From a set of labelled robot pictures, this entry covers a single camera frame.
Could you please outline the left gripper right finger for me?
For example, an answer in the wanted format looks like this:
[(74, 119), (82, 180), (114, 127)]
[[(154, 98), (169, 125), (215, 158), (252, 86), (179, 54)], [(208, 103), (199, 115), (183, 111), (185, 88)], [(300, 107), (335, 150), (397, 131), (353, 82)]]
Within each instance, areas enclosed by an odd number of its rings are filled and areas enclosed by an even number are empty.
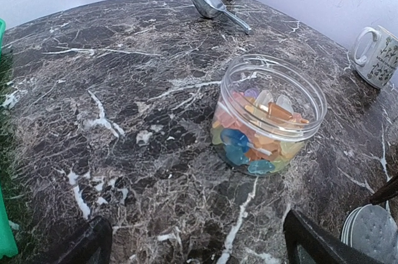
[(290, 210), (283, 223), (289, 263), (302, 263), (305, 251), (315, 263), (379, 263), (339, 241), (303, 213)]

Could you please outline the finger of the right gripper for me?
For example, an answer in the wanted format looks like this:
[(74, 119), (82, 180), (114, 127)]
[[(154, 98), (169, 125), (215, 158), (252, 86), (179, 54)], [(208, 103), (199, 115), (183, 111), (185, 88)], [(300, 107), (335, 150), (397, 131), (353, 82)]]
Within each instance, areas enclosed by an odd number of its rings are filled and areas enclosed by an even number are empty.
[(372, 205), (381, 204), (396, 197), (397, 193), (398, 175), (396, 174), (369, 198), (369, 203)]

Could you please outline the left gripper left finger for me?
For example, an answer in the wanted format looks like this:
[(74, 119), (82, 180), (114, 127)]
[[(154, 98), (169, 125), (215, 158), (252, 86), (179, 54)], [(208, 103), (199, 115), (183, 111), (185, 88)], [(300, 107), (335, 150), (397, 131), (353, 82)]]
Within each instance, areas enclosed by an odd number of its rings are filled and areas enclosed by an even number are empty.
[(61, 245), (57, 263), (109, 263), (112, 242), (109, 220), (96, 216)]

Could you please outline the clear plastic lid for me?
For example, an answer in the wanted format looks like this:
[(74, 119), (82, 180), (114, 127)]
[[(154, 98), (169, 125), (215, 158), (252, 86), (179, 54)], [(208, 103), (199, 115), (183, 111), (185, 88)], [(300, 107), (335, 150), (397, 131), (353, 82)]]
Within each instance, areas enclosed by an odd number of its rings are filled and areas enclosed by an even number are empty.
[(379, 205), (354, 209), (343, 224), (340, 240), (381, 263), (397, 263), (397, 224)]

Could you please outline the green three-compartment bin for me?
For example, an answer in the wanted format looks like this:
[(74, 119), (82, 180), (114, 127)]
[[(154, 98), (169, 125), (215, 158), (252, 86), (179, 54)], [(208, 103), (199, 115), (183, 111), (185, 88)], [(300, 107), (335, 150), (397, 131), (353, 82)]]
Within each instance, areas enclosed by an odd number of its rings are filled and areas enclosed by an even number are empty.
[[(3, 35), (6, 30), (6, 23), (1, 19), (1, 45)], [(4, 140), (1, 138), (1, 169), (6, 163), (6, 152), (4, 148)], [(2, 179), (1, 177), (1, 260), (5, 257), (12, 258), (18, 254), (18, 247), (14, 238), (12, 228), (9, 224), (9, 217), (4, 201), (4, 194), (2, 193)]]

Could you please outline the clear plastic container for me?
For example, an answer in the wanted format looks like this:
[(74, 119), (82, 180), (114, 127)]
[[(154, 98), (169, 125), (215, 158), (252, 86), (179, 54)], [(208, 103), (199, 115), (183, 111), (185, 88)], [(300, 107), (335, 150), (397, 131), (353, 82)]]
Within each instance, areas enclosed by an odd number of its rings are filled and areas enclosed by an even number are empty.
[(319, 85), (275, 57), (230, 60), (220, 81), (211, 142), (232, 170), (250, 176), (283, 171), (315, 136), (327, 112)]

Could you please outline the metal scoop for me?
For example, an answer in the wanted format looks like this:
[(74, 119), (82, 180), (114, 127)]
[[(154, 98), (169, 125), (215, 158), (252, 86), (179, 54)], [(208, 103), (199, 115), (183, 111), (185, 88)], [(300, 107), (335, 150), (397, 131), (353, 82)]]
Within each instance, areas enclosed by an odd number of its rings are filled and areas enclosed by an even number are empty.
[(229, 12), (225, 4), (221, 0), (191, 0), (200, 15), (207, 19), (213, 19), (224, 14), (227, 18), (235, 24), (243, 28), (248, 35), (253, 35), (253, 29), (244, 20)]

